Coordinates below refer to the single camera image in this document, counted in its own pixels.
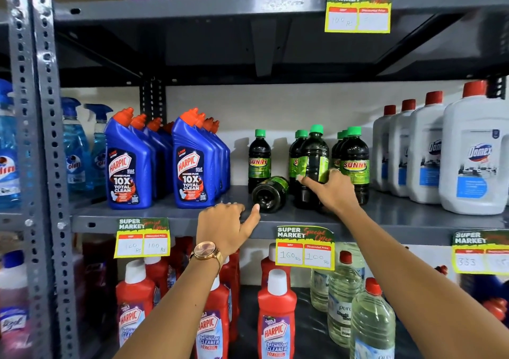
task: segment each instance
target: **person's right arm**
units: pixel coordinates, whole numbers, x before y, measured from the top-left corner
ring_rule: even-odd
[[[378,226],[337,169],[320,184],[300,182],[346,225],[385,296],[425,358],[509,358],[509,331],[457,284]]]

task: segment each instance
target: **black bottle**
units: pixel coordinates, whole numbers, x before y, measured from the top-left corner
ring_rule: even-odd
[[[340,149],[341,172],[350,177],[360,205],[370,199],[370,150],[360,138],[361,127],[348,127]]]
[[[329,147],[322,139],[323,126],[313,124],[307,138],[300,148],[301,156],[297,166],[297,175],[307,176],[311,179],[327,182],[329,169]],[[317,195],[304,185],[300,185],[295,193],[294,205],[299,209],[317,209],[320,200]]]
[[[286,203],[288,188],[286,178],[270,177],[254,188],[251,199],[254,204],[260,204],[260,212],[274,213]]]
[[[300,147],[308,137],[307,130],[295,131],[295,142],[289,147],[288,176],[289,176],[289,193],[295,195],[300,183],[295,180],[297,176],[297,165],[300,157]]]
[[[258,183],[270,178],[270,146],[265,141],[265,130],[254,131],[256,139],[249,147],[247,190],[251,193]]]
[[[347,134],[347,130],[343,130],[337,133],[337,143],[332,146],[330,150],[330,161],[332,162],[332,167],[341,170],[341,157],[340,157],[340,149],[343,144],[343,139]]]

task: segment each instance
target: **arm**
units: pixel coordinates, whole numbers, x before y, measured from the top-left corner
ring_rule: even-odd
[[[240,224],[241,204],[218,204],[198,217],[196,243],[213,241],[224,257],[233,254],[249,238],[260,220],[260,206]],[[216,259],[191,259],[168,294],[141,323],[114,359],[188,359],[201,314],[214,278],[220,270]]]
[[[509,331],[458,285],[379,227],[359,206],[350,178],[333,169],[301,183],[347,226],[398,317],[426,358],[507,358]]]

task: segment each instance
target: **red cap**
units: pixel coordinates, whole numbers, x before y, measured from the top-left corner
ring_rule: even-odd
[[[384,116],[396,114],[396,105],[395,104],[388,104],[388,105],[384,106],[383,114],[384,114]]]
[[[137,130],[143,130],[145,127],[145,120],[147,119],[146,114],[140,114],[137,117],[132,118],[131,126],[133,126]]]
[[[463,97],[486,95],[486,80],[470,81],[463,86]]]
[[[444,92],[443,91],[428,92],[426,94],[426,103],[425,103],[425,105],[442,103],[443,98],[444,98]]]
[[[206,129],[207,131],[211,131],[213,124],[214,118],[207,118],[205,119],[205,122],[203,122],[203,128]]]
[[[214,121],[214,123],[213,123],[213,125],[212,125],[212,130],[211,130],[211,131],[212,131],[214,134],[216,134],[216,133],[217,133],[217,130],[219,129],[219,127],[220,127],[220,122],[219,122],[219,121]]]
[[[366,279],[366,292],[374,296],[380,296],[382,294],[382,290],[374,277],[368,277]]]
[[[404,99],[401,103],[401,112],[415,110],[415,99]]]
[[[147,127],[150,130],[157,132],[157,130],[159,130],[159,128],[161,127],[161,122],[162,122],[161,118],[154,118],[152,119],[151,122],[147,123]]]
[[[124,108],[122,111],[119,111],[113,115],[113,119],[115,119],[122,126],[129,127],[132,121],[133,112],[134,109],[132,107]]]
[[[192,108],[189,111],[184,112],[180,118],[186,122],[189,126],[194,126],[196,121],[198,120],[198,109]]]
[[[340,252],[340,261],[343,264],[351,264],[352,263],[352,253],[348,251],[341,251]]]
[[[507,313],[507,301],[502,298],[492,298],[486,300],[483,304],[490,313],[495,316],[498,320],[504,321]]]
[[[205,122],[205,113],[202,112],[201,114],[199,114],[196,118],[196,122],[194,123],[194,125],[197,127],[197,128],[202,128],[203,127],[203,122]]]
[[[169,123],[165,124],[164,126],[162,126],[162,129],[164,131],[166,131],[168,134],[171,134],[172,133],[172,128],[173,128],[174,124],[175,124],[175,122],[169,122]]]

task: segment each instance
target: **white bottle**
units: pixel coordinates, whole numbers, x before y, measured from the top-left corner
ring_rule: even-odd
[[[389,120],[396,113],[396,105],[383,108],[383,117],[373,123],[373,151],[371,157],[371,184],[379,191],[387,191],[387,162],[389,159]]]
[[[445,109],[442,99],[442,91],[428,92],[424,107],[410,115],[407,187],[410,199],[421,204],[440,203],[438,179]]]
[[[463,87],[445,109],[439,182],[444,209],[489,215],[504,211],[509,189],[509,104],[486,97],[486,82]]]
[[[407,160],[410,141],[410,115],[415,110],[415,99],[406,99],[401,112],[389,120],[389,163],[387,181],[389,190],[400,197],[408,196]]]

